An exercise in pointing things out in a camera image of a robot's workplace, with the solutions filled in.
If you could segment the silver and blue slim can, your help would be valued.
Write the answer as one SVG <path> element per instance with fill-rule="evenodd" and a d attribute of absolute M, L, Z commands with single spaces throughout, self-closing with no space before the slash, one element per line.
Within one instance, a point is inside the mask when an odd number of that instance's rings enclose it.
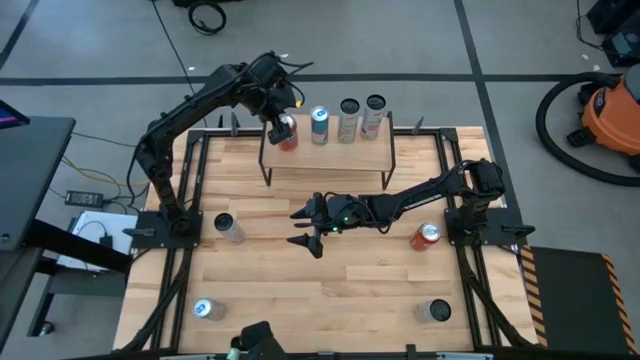
<path fill-rule="evenodd" d="M 198 298 L 193 305 L 193 314 L 199 319 L 221 321 L 227 314 L 226 306 L 211 298 Z"/>

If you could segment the black computer monitor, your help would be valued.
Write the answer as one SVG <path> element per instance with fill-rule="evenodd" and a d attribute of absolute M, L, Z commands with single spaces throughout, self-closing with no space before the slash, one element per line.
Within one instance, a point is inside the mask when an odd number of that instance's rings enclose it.
<path fill-rule="evenodd" d="M 0 100 L 0 129 L 7 129 L 30 124 L 30 119 Z"/>

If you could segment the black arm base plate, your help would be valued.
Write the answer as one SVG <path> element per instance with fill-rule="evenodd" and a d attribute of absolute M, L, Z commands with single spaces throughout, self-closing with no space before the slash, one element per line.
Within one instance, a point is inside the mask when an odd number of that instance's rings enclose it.
<path fill-rule="evenodd" d="M 139 214 L 134 228 L 122 232 L 132 237 L 131 246 L 137 249 L 192 249 L 200 244 L 203 213 L 192 217 L 187 233 L 172 235 L 168 221 L 159 211 L 144 211 Z"/>
<path fill-rule="evenodd" d="M 446 209 L 447 235 L 454 246 L 519 245 L 535 227 L 525 225 L 514 211 L 508 208 L 487 208 L 472 213 L 460 207 Z"/>

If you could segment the white Celsius Peach Vibe can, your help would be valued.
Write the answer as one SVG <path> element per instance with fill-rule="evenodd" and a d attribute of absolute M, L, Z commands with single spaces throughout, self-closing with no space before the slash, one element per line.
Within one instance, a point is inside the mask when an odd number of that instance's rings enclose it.
<path fill-rule="evenodd" d="M 373 94 L 366 99 L 360 131 L 363 139 L 375 140 L 378 137 L 385 108 L 386 99 L 381 95 Z"/>
<path fill-rule="evenodd" d="M 223 238 L 234 244 L 240 244 L 246 240 L 245 232 L 230 213 L 218 214 L 214 219 L 214 226 Z"/>

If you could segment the red cola can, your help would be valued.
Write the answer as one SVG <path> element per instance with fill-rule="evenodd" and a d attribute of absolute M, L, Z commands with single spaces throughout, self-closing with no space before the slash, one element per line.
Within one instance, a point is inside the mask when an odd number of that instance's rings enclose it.
<path fill-rule="evenodd" d="M 282 124 L 286 124 L 288 126 L 290 133 L 287 138 L 278 144 L 278 146 L 281 151 L 294 151 L 298 146 L 297 122 L 289 114 L 281 114 L 279 118 Z"/>

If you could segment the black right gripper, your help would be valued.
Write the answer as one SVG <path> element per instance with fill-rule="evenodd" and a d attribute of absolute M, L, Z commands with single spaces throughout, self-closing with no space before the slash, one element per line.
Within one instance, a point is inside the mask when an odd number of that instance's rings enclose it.
<path fill-rule="evenodd" d="M 322 233 L 338 232 L 358 227 L 372 227 L 373 216 L 367 205 L 351 195 L 325 196 L 314 193 L 302 209 L 290 215 L 291 219 L 310 219 L 314 228 Z M 289 237 L 286 241 L 306 248 L 315 259 L 323 256 L 322 234 L 317 230 L 312 235 L 307 233 Z"/>

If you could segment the orange-red soda can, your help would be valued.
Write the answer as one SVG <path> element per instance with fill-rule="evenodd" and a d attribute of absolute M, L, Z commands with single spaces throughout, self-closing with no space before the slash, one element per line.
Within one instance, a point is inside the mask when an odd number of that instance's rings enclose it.
<path fill-rule="evenodd" d="M 437 224 L 423 223 L 413 234 L 409 244 L 415 251 L 425 251 L 441 238 L 441 230 Z"/>

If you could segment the black aluminium rig frame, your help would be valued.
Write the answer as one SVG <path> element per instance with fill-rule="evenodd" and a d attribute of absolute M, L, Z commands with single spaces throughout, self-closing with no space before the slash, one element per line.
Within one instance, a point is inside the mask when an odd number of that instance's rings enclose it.
<path fill-rule="evenodd" d="M 191 178 L 203 185 L 202 240 L 191 262 L 178 350 L 219 353 L 253 323 L 268 321 L 289 353 L 380 355 L 408 345 L 421 352 L 469 351 L 473 347 L 455 249 L 447 240 L 418 252 L 409 241 L 419 225 L 442 224 L 445 200 L 405 213 L 387 234 L 357 229 L 323 239 L 315 259 L 287 238 L 300 234 L 290 215 L 314 192 L 378 193 L 376 172 L 276 169 L 267 186 L 259 160 L 261 133 L 237 136 L 214 129 L 194 143 L 189 161 L 205 161 Z M 230 213 L 245 232 L 234 244 L 214 219 Z M 221 321 L 196 318 L 198 298 L 223 303 Z M 451 318 L 419 323 L 417 304 L 443 299 Z"/>

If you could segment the black power adapter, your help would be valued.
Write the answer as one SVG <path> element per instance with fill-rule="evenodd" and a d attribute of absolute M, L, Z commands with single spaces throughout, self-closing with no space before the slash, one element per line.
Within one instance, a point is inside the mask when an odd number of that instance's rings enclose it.
<path fill-rule="evenodd" d="M 104 195 L 96 192 L 68 190 L 64 196 L 67 206 L 102 208 L 104 203 Z"/>

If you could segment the blue Red Bull can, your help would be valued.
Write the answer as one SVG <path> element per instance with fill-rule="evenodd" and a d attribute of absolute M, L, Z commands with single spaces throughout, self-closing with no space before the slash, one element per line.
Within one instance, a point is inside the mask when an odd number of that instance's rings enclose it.
<path fill-rule="evenodd" d="M 316 145 L 328 142 L 329 112 L 323 106 L 316 106 L 310 111 L 311 140 Z"/>

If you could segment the black desk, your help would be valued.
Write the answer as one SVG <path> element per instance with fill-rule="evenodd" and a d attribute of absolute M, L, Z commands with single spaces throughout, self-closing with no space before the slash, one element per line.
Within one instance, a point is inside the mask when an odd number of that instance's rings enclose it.
<path fill-rule="evenodd" d="M 131 257 L 38 220 L 76 121 L 34 117 L 0 130 L 0 352 L 46 250 L 126 273 Z"/>

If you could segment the black mat with hazard stripes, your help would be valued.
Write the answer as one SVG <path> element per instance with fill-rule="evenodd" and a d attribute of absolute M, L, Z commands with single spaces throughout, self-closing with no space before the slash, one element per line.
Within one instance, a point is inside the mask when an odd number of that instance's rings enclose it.
<path fill-rule="evenodd" d="M 612 258 L 525 246 L 521 269 L 538 342 L 552 350 L 640 360 Z"/>

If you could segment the wooden shelf with black frame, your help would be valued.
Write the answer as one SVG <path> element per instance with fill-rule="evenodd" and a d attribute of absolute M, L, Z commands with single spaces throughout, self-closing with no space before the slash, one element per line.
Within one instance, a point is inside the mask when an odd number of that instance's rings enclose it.
<path fill-rule="evenodd" d="M 274 169 L 294 170 L 346 170 L 378 172 L 381 174 L 382 189 L 386 190 L 396 167 L 395 141 L 392 112 L 381 122 L 378 137 L 366 140 L 356 134 L 352 143 L 340 143 L 337 136 L 337 116 L 329 120 L 329 140 L 325 145 L 316 145 L 311 140 L 311 119 L 309 115 L 294 115 L 297 124 L 298 146 L 291 151 L 283 151 L 269 142 L 271 124 L 263 126 L 259 160 L 263 178 L 271 185 Z"/>

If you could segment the white Celsius can orange print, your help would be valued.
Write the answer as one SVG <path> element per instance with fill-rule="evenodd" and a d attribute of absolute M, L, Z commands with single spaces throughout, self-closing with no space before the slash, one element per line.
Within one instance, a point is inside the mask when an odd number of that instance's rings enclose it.
<path fill-rule="evenodd" d="M 360 105 L 353 98 L 346 98 L 340 103 L 337 138 L 340 143 L 349 144 L 355 140 Z"/>

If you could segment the black equipment case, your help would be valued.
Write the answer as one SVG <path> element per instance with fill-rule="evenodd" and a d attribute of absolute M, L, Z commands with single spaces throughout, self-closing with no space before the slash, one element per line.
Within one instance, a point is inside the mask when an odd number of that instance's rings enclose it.
<path fill-rule="evenodd" d="M 640 0 L 597 0 L 586 16 L 612 67 L 640 64 Z"/>

